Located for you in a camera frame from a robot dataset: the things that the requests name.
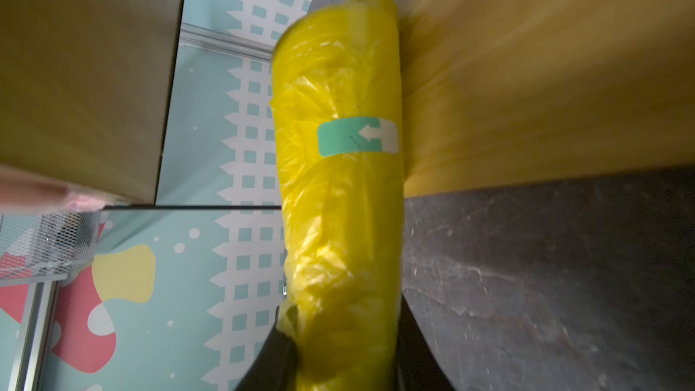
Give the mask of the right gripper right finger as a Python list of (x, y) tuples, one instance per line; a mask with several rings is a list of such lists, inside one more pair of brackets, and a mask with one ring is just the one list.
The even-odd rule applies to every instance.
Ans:
[(394, 390), (454, 391), (427, 345), (405, 296), (401, 299), (396, 339)]

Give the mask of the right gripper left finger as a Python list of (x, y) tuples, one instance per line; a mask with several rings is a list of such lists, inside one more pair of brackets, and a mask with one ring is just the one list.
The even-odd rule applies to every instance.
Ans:
[(278, 330), (280, 308), (276, 309), (273, 327), (262, 344), (257, 358), (236, 387), (236, 391), (294, 391), (299, 365), (295, 342)]

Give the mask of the yellow roll front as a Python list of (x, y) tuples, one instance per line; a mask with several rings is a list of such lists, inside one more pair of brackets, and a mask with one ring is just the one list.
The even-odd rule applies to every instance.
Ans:
[(293, 24), (271, 86), (300, 390), (391, 390), (401, 304), (404, 152), (398, 10), (345, 0)]

